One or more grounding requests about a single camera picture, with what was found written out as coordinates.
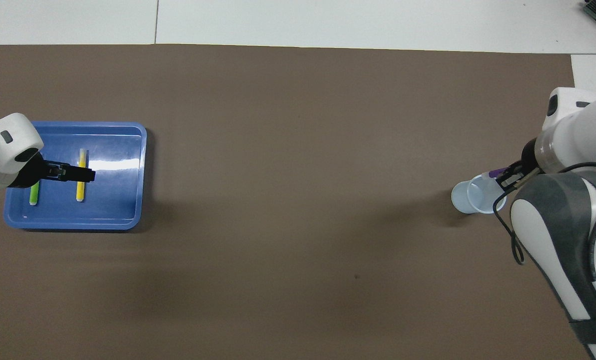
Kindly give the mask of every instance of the brown mat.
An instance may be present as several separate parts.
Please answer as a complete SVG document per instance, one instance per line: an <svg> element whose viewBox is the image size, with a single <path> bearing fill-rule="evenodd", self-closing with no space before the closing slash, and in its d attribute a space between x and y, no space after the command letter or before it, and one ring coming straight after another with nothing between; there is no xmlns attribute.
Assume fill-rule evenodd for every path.
<svg viewBox="0 0 596 360"><path fill-rule="evenodd" d="M8 228L0 192L0 359L585 358L449 198L572 85L557 54L0 46L0 118L149 130L130 233Z"/></svg>

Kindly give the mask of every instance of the translucent plastic cup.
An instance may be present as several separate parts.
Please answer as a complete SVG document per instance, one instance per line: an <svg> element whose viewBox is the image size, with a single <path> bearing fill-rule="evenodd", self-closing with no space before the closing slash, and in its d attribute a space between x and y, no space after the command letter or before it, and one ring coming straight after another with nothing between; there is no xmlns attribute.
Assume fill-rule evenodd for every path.
<svg viewBox="0 0 596 360"><path fill-rule="evenodd" d="M451 201L456 209L465 214L493 214L494 201L503 193L496 180L486 172L453 187ZM501 210L505 203L506 196L498 203L497 210Z"/></svg>

